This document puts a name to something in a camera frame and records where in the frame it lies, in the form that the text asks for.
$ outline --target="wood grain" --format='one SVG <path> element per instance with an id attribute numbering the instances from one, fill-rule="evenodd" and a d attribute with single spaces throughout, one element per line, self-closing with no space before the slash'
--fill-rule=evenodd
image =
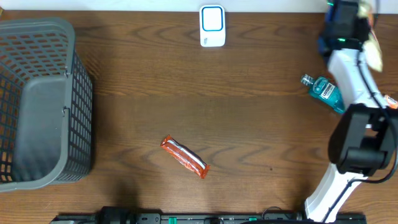
<path id="1" fill-rule="evenodd" d="M 0 194 L 1 223 L 48 223 L 102 206 L 183 212 L 302 209 L 326 171 L 340 116 L 307 95 L 304 73 L 329 74 L 317 54 L 322 14 L 227 14 L 226 45 L 204 49 L 197 13 L 6 11 L 2 19 L 70 21 L 95 87 L 96 163 L 75 184 Z M 383 93 L 398 97 L 398 20 L 377 34 Z M 206 179 L 159 147 L 173 138 L 211 166 Z M 398 178 L 362 185 L 343 211 L 398 219 Z"/>

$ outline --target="snack wrapper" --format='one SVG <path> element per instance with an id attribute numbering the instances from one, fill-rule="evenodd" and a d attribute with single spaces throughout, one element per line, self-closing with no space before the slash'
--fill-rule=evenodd
<path id="1" fill-rule="evenodd" d="M 176 140 L 174 140 L 170 135 L 168 135 L 160 146 L 169 152 L 176 160 L 178 160 L 187 169 L 198 174 L 199 177 L 204 179 L 210 166 L 200 159 L 195 153 L 180 145 Z"/>
<path id="2" fill-rule="evenodd" d="M 389 95 L 385 95 L 384 98 L 386 99 L 388 106 L 392 109 L 398 109 L 398 102 L 391 98 Z"/>

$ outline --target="mouthwash bottle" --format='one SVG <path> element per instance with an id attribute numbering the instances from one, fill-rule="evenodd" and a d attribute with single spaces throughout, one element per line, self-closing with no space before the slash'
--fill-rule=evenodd
<path id="1" fill-rule="evenodd" d="M 304 75 L 301 82 L 310 87 L 308 93 L 314 97 L 322 100 L 327 105 L 331 106 L 337 113 L 344 113 L 344 103 L 341 93 L 337 86 L 331 84 L 325 77 L 319 77 L 316 81 L 309 75 Z"/>

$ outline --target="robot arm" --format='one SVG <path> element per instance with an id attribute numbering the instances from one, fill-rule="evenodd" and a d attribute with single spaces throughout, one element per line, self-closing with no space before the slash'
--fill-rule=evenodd
<path id="1" fill-rule="evenodd" d="M 338 84 L 347 110 L 330 138 L 328 169 L 305 201 L 307 218 L 315 222 L 334 222 L 338 210 L 361 183 L 354 182 L 339 198 L 348 182 L 366 180 L 378 169 L 384 169 L 395 149 L 391 127 L 380 114 L 379 107 L 386 108 L 387 102 L 377 89 L 362 50 L 361 43 L 367 40 L 369 27 L 367 21 L 357 17 L 358 8 L 359 0 L 335 1 L 319 39 L 320 53 Z M 366 136 L 366 128 L 378 134 Z"/>

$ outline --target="white wall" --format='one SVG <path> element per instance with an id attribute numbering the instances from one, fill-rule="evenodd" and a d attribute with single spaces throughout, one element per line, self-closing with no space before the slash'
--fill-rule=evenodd
<path id="1" fill-rule="evenodd" d="M 380 1 L 380 13 L 398 14 L 398 0 Z M 6 10 L 197 12 L 204 4 L 220 4 L 228 12 L 325 12 L 327 8 L 326 0 L 0 0 Z"/>

